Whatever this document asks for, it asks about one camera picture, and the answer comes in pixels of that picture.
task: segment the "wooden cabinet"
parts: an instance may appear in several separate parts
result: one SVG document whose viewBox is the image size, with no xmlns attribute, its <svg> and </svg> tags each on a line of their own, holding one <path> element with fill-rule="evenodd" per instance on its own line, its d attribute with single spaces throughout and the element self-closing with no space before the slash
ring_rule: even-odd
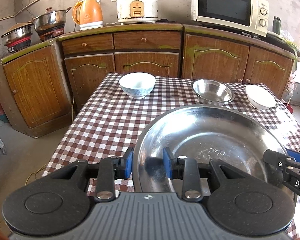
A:
<svg viewBox="0 0 300 240">
<path fill-rule="evenodd" d="M 263 83 L 281 98 L 291 73 L 293 60 L 264 49 L 250 47 L 243 81 Z"/>
<path fill-rule="evenodd" d="M 50 46 L 7 63 L 4 72 L 30 129 L 69 111 Z"/>
<path fill-rule="evenodd" d="M 181 32 L 133 31 L 113 34 L 115 49 L 180 49 Z"/>
<path fill-rule="evenodd" d="M 63 53 L 65 55 L 114 48 L 111 33 L 90 35 L 66 40 L 62 42 L 62 46 Z"/>
<path fill-rule="evenodd" d="M 182 78 L 238 82 L 243 79 L 249 47 L 232 41 L 187 34 Z"/>
<path fill-rule="evenodd" d="M 178 53 L 117 52 L 114 59 L 117 73 L 146 72 L 154 76 L 178 77 Z"/>
<path fill-rule="evenodd" d="M 115 73 L 114 54 L 98 54 L 65 59 L 77 107 L 81 109 L 108 73 Z"/>
</svg>

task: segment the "pot handle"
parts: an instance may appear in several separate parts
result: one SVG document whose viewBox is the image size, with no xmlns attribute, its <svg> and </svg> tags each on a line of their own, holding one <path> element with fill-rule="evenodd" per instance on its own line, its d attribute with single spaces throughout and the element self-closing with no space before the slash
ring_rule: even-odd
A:
<svg viewBox="0 0 300 240">
<path fill-rule="evenodd" d="M 77 3 L 75 4 L 75 6 L 73 7 L 73 11 L 72 11 L 72 19 L 73 19 L 73 21 L 74 21 L 77 25 L 80 25 L 79 20 L 78 20 L 78 18 L 77 18 L 77 9 L 78 9 L 78 7 L 81 6 L 82 2 L 83 2 L 83 1 L 77 2 Z"/>
</svg>

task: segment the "cooking pot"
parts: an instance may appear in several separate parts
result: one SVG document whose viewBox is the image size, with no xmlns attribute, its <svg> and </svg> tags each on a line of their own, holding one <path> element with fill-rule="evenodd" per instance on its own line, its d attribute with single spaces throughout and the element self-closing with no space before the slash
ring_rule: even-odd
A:
<svg viewBox="0 0 300 240">
<path fill-rule="evenodd" d="M 46 9 L 46 13 L 33 18 L 34 30 L 40 35 L 46 30 L 62 26 L 66 23 L 66 12 L 70 11 L 71 7 L 64 10 L 51 10 L 52 7 Z"/>
<path fill-rule="evenodd" d="M 155 22 L 158 20 L 158 0 L 111 0 L 117 2 L 118 22 Z"/>
<path fill-rule="evenodd" d="M 17 23 L 1 36 L 4 46 L 32 35 L 33 23 Z"/>
</svg>

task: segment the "wooden countertop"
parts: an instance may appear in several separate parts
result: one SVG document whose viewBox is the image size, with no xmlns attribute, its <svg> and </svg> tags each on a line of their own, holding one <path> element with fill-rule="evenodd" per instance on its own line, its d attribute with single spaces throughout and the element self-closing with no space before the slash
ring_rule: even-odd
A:
<svg viewBox="0 0 300 240">
<path fill-rule="evenodd" d="M 112 33 L 122 31 L 149 31 L 149 30 L 162 30 L 162 31 L 182 31 L 183 26 L 179 23 L 142 23 L 142 24 L 127 24 L 127 25 L 111 25 L 84 31 L 75 31 L 59 36 L 59 41 L 65 41 L 72 38 L 100 34 Z"/>
<path fill-rule="evenodd" d="M 288 58 L 292 58 L 292 59 L 295 58 L 294 54 L 292 54 L 291 52 L 289 52 L 285 49 L 279 48 L 278 46 L 272 45 L 268 42 L 261 41 L 261 40 L 255 39 L 255 38 L 251 38 L 251 37 L 248 37 L 248 36 L 245 36 L 242 34 L 237 34 L 237 33 L 232 33 L 232 32 L 228 32 L 228 31 L 202 27 L 202 26 L 196 26 L 196 25 L 183 25 L 183 26 L 185 28 L 184 29 L 185 33 L 206 34 L 206 35 L 231 39 L 231 40 L 235 40 L 235 41 L 240 41 L 240 42 L 246 43 L 248 45 L 254 45 L 256 47 L 271 50 L 278 54 L 284 55 Z"/>
<path fill-rule="evenodd" d="M 53 38 L 51 40 L 47 40 L 47 41 L 44 41 L 44 42 L 40 42 L 38 44 L 35 44 L 35 45 L 32 45 L 32 46 L 29 46 L 25 49 L 22 49 L 22 50 L 19 50 L 15 53 L 12 53 L 12 54 L 9 54 L 7 56 L 5 56 L 4 58 L 0 59 L 0 64 L 5 64 L 9 61 L 12 61 L 14 60 L 15 58 L 17 57 L 21 57 L 29 52 L 32 52 L 32 51 L 35 51 L 37 49 L 41 49 L 41 48 L 44 48 L 46 46 L 49 46 L 49 45 L 52 45 L 54 41 L 56 41 L 58 38 Z"/>
</svg>

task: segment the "pot lid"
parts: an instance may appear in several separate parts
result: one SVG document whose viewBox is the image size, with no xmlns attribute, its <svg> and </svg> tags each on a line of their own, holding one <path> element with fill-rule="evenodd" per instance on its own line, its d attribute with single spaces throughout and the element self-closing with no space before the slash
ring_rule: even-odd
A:
<svg viewBox="0 0 300 240">
<path fill-rule="evenodd" d="M 15 25 L 13 25 L 10 29 L 8 29 L 2 36 L 5 36 L 9 33 L 12 33 L 13 31 L 16 31 L 18 29 L 21 29 L 21 28 L 24 28 L 24 27 L 27 27 L 27 26 L 32 26 L 33 23 L 16 23 Z"/>
<path fill-rule="evenodd" d="M 39 15 L 36 18 L 33 18 L 33 20 L 38 19 L 39 17 L 41 17 L 43 15 L 46 15 L 46 14 L 50 14 L 50 13 L 53 13 L 53 12 L 59 12 L 59 11 L 67 11 L 68 9 L 62 9 L 62 10 L 54 10 L 54 11 L 52 11 L 52 7 L 48 7 L 48 8 L 46 8 L 46 11 L 47 11 L 46 13 L 43 13 L 42 15 Z"/>
</svg>

